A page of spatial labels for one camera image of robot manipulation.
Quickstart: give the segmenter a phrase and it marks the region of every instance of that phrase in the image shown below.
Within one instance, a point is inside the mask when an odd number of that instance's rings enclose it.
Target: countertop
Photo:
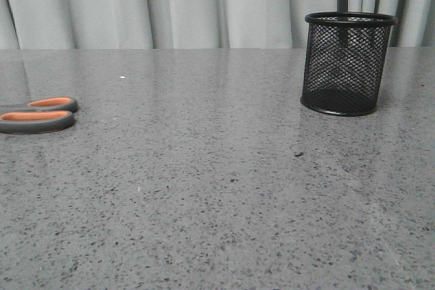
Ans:
[[[1,289],[435,289],[435,48],[390,48],[378,110],[300,104],[305,50],[5,50]]]

